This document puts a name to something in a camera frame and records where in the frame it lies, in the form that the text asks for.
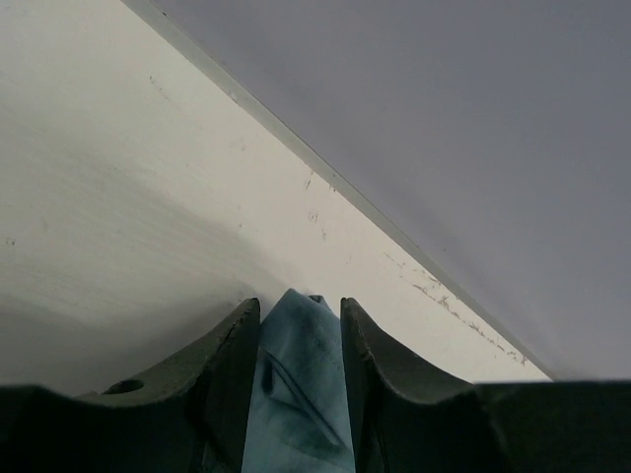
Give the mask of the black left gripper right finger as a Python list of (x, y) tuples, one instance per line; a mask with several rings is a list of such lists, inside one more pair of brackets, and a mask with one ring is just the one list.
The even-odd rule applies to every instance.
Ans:
[(626, 381), (470, 383), (340, 308), (360, 472), (626, 472)]

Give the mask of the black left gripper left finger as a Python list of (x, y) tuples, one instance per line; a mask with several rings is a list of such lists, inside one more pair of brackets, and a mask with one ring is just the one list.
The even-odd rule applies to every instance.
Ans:
[(2, 471), (241, 471), (259, 329), (260, 303), (247, 299), (102, 393), (2, 388)]

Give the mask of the blue t shirt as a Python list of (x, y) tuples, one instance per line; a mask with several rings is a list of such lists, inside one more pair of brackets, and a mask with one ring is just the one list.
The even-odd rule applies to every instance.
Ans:
[(288, 290), (262, 320), (244, 472), (352, 472), (339, 318)]

